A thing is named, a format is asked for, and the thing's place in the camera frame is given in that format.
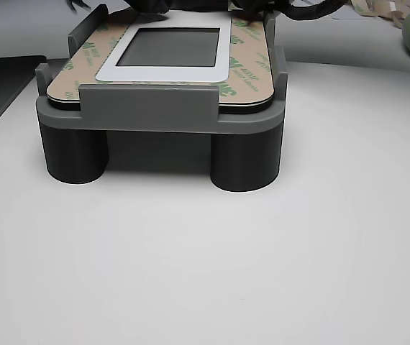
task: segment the tan backing paper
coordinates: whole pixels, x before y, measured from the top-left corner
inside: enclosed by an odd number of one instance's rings
[[[85,41],[68,61],[47,90],[48,96],[61,102],[79,101],[80,84],[105,84],[95,75],[128,28],[128,24],[107,22]],[[149,83],[117,84],[218,85],[220,104],[244,106],[263,103],[273,95],[272,74],[262,22],[247,22],[232,17],[229,77],[220,83]]]

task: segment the cylindrical foot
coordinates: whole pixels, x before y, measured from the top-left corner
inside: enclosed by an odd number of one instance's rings
[[[103,175],[109,160],[105,131],[40,125],[50,175],[65,183],[88,183]]]
[[[278,175],[283,122],[256,134],[211,136],[211,181],[219,188],[245,192],[262,188]]]

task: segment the black wire bundle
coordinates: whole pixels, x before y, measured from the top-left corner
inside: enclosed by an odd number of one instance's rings
[[[169,9],[185,11],[216,11],[227,8],[227,0],[124,0],[135,11],[140,13],[163,14]],[[337,11],[348,0],[324,0],[320,4],[297,7],[289,0],[232,0],[235,6],[243,9],[247,14],[257,14],[264,10],[273,10],[285,14],[293,20],[313,20],[322,18]],[[76,6],[89,10],[90,7],[82,0],[66,0],[70,9],[75,12]]]

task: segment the green 3m logo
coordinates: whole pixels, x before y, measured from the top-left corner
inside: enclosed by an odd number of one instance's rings
[[[242,67],[243,65],[235,60],[232,56],[229,57],[229,68]]]
[[[233,88],[229,86],[228,83],[225,81],[221,81],[219,83],[212,83],[212,85],[218,85],[219,87],[219,95],[221,97],[228,97],[228,96],[235,96],[237,92]]]
[[[74,69],[74,65],[72,61],[68,61],[68,63],[65,64],[64,68],[65,70],[73,70]]]
[[[85,42],[82,44],[83,49],[90,49],[90,48],[95,48],[95,44],[92,42]]]
[[[107,30],[109,30],[109,28],[107,27],[106,24],[101,24],[101,25],[99,26],[99,28],[96,29],[96,31],[98,31],[98,32],[107,31]]]
[[[231,44],[232,45],[241,45],[243,42],[239,37],[235,36],[234,34],[231,36]]]

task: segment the gray plastic holder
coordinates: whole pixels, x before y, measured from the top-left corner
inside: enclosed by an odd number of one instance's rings
[[[107,7],[100,5],[71,32],[68,37],[71,56],[106,18]],[[272,12],[264,13],[264,25],[275,91],[271,105],[263,111],[219,113],[218,86],[126,84],[81,85],[81,110],[60,110],[49,102],[47,87],[52,81],[51,73],[48,64],[41,64],[36,69],[39,120],[56,129],[209,134],[266,132],[284,120],[288,74],[283,49],[274,46]]]

